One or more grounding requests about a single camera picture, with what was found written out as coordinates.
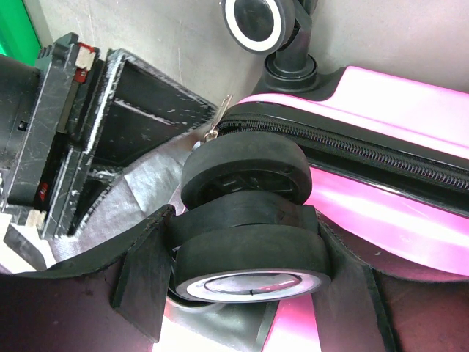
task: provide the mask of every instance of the zipper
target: zipper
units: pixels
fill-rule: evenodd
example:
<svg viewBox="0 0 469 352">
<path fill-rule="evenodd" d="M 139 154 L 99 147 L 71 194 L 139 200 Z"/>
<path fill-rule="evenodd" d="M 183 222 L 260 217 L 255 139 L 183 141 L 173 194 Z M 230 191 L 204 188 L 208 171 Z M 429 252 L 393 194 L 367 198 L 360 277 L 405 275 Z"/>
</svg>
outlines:
<svg viewBox="0 0 469 352">
<path fill-rule="evenodd" d="M 224 117 L 218 129 L 220 136 L 242 131 L 277 133 L 293 139 L 300 147 L 311 147 L 456 191 L 469 191 L 467 170 L 279 118 L 232 115 Z"/>
</svg>

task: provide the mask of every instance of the caster wheel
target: caster wheel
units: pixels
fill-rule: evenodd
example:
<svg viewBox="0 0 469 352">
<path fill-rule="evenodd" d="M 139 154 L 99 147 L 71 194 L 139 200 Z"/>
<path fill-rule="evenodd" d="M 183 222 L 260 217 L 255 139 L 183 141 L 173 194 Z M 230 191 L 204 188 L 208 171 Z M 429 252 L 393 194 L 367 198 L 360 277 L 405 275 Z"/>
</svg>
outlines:
<svg viewBox="0 0 469 352">
<path fill-rule="evenodd" d="M 190 210 L 238 191 L 269 191 L 302 205 L 312 181 L 296 143 L 274 133 L 239 132 L 197 148 L 185 162 L 181 186 Z"/>
<path fill-rule="evenodd" d="M 253 54 L 277 51 L 293 33 L 293 0 L 223 0 L 221 6 L 230 35 Z"/>
<path fill-rule="evenodd" d="M 226 303 L 276 301 L 330 282 L 321 237 L 284 225 L 216 230 L 184 243 L 174 286 L 188 300 Z"/>
</svg>

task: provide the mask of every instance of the gray fabric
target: gray fabric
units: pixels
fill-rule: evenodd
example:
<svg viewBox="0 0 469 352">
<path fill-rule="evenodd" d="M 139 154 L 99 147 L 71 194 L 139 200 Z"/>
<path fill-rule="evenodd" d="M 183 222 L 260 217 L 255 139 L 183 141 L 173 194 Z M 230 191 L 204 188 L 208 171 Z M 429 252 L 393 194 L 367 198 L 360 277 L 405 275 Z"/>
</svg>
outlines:
<svg viewBox="0 0 469 352">
<path fill-rule="evenodd" d="M 183 212 L 178 191 L 180 175 L 198 139 L 197 133 L 180 137 L 130 165 L 74 237 L 50 241 L 56 260 L 68 259 L 113 238 L 170 201 L 179 213 Z"/>
</svg>

